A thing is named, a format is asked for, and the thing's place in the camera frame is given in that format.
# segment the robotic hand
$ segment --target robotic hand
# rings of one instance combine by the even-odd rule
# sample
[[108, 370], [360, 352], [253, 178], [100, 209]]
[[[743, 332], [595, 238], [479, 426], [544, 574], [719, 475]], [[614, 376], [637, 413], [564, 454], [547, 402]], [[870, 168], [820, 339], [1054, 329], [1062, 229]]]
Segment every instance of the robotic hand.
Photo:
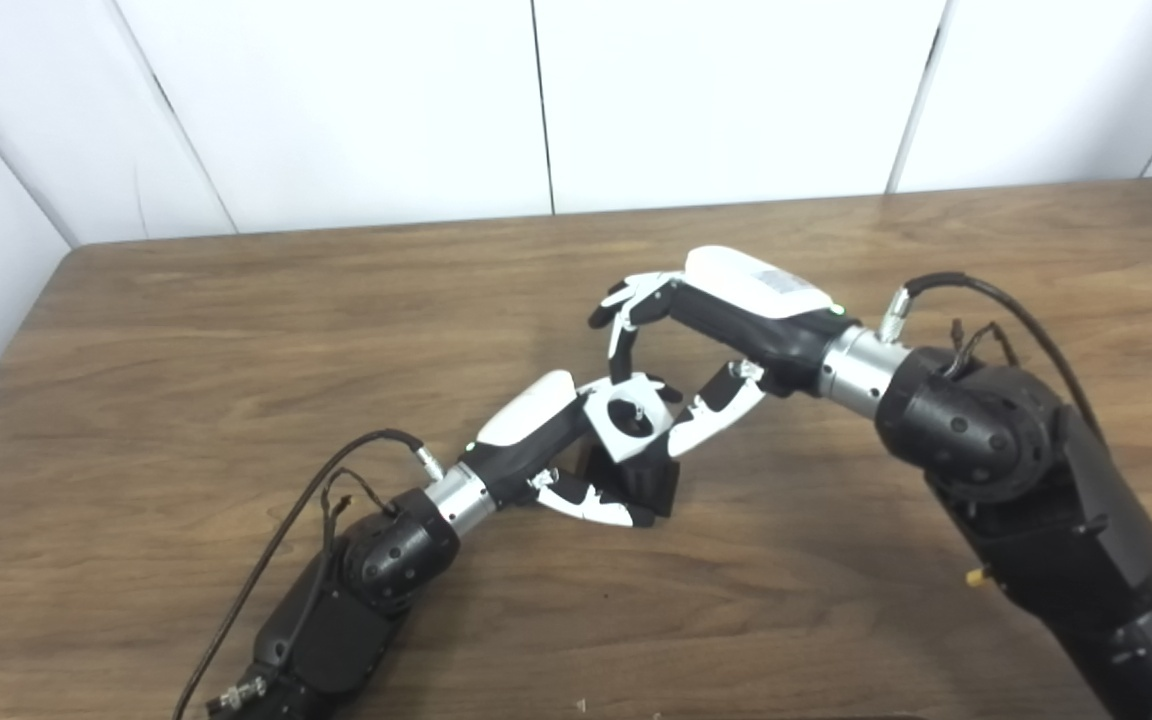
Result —
[[[904, 347], [914, 300], [965, 287], [1007, 306], [1056, 364], [1074, 406], [1020, 369], [996, 325], [955, 348]], [[803, 279], [723, 247], [682, 273], [631, 275], [590, 318], [612, 325], [612, 381], [631, 372], [637, 328], [672, 316], [745, 355], [667, 430], [669, 455], [728, 427], [765, 393], [828, 397], [874, 423], [893, 456], [924, 472], [935, 500], [992, 578], [1051, 629], [1117, 719], [1152, 720], [1152, 520], [1101, 439], [1091, 406], [1041, 325], [1018, 302], [961, 273], [916, 278], [878, 332]], [[973, 356], [988, 331], [1009, 365]], [[622, 393], [647, 402], [643, 391]]]
[[[652, 393], [657, 402], [662, 402], [658, 395], [677, 395], [659, 379], [642, 373], [628, 382]], [[605, 379], [577, 389], [570, 373], [554, 370], [495, 414], [447, 471], [419, 439], [397, 430], [380, 430], [346, 446], [310, 484], [257, 562], [180, 697], [175, 719], [183, 715], [200, 675], [294, 515], [326, 473], [370, 439], [404, 442], [431, 483], [389, 502], [374, 498], [381, 510], [335, 536], [334, 518], [343, 506], [328, 510], [328, 480], [321, 495], [324, 552], [310, 561], [257, 634], [253, 659], [238, 683], [207, 703], [210, 715], [221, 720], [332, 717], [364, 689], [420, 591], [452, 566], [462, 539], [493, 511], [536, 501], [576, 518], [652, 525], [657, 511], [550, 465], [554, 456], [590, 432], [590, 406], [599, 407], [604, 418], [608, 404], [617, 409], [616, 400], [608, 397], [612, 392]], [[632, 424], [632, 416], [620, 416]], [[348, 471], [338, 469], [332, 479], [341, 473]]]

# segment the wood grain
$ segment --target wood grain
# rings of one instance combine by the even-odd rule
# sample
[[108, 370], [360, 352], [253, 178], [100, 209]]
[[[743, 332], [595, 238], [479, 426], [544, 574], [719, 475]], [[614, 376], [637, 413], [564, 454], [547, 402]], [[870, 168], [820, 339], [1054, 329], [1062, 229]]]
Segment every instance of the wood grain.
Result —
[[[452, 458], [540, 373], [605, 373], [584, 319], [607, 286], [714, 242], [870, 320], [930, 270], [1014, 291], [1152, 511], [1152, 181], [83, 247], [0, 363], [0, 719], [168, 715], [331, 452], [393, 425]], [[952, 314], [996, 310], [929, 296], [909, 340]], [[670, 324], [639, 348], [687, 388], [728, 357]], [[419, 479], [396, 450], [353, 467]], [[1034, 621], [965, 588], [964, 543], [864, 420], [764, 402], [680, 495], [649, 532], [497, 516], [346, 717], [1100, 715]], [[312, 551], [306, 523], [207, 691]]]

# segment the silver metal connector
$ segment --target silver metal connector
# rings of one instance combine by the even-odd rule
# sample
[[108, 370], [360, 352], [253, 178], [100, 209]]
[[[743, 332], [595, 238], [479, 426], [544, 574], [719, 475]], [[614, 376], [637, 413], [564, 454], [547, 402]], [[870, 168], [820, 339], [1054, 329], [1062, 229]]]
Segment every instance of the silver metal connector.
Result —
[[908, 347], [879, 341], [877, 333], [852, 325], [826, 348], [817, 393], [852, 414], [873, 419], [905, 356]]
[[892, 344], [900, 340], [900, 333], [905, 328], [905, 318], [909, 318], [909, 310], [912, 305], [914, 297], [910, 297], [909, 290], [901, 286], [900, 290], [896, 290], [896, 295], [892, 296], [887, 313], [882, 316], [882, 323], [878, 324], [876, 333], [878, 342]]
[[212, 707], [209, 707], [209, 712], [211, 715], [219, 714], [223, 710], [237, 712], [242, 710], [244, 703], [250, 702], [252, 698], [264, 697], [265, 689], [265, 679], [262, 679], [260, 675], [241, 685], [230, 685], [227, 691], [220, 694], [220, 697], [209, 704], [215, 707], [215, 712], [210, 712]]
[[444, 465], [439, 464], [438, 457], [434, 457], [433, 452], [425, 450], [425, 446], [416, 448], [416, 460], [420, 462], [420, 468], [425, 469], [425, 475], [429, 475], [430, 482], [437, 483], [444, 478]]

